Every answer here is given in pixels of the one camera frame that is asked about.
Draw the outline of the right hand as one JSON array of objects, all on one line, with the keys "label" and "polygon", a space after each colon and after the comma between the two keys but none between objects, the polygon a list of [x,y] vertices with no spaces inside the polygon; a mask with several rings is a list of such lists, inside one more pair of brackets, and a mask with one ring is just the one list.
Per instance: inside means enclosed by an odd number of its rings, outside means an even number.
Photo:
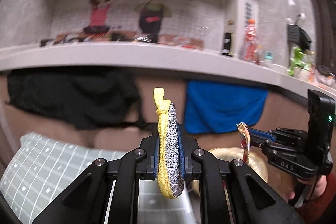
[{"label": "right hand", "polygon": [[305,200],[309,201],[323,195],[327,186],[327,177],[325,175],[319,175],[318,177],[314,177],[306,181],[297,179],[296,183],[294,184],[294,188],[288,190],[285,194],[287,200],[291,200],[295,197],[294,189],[296,186],[298,186],[298,184],[305,184],[309,186],[309,192],[307,192],[307,195],[305,196]]}]

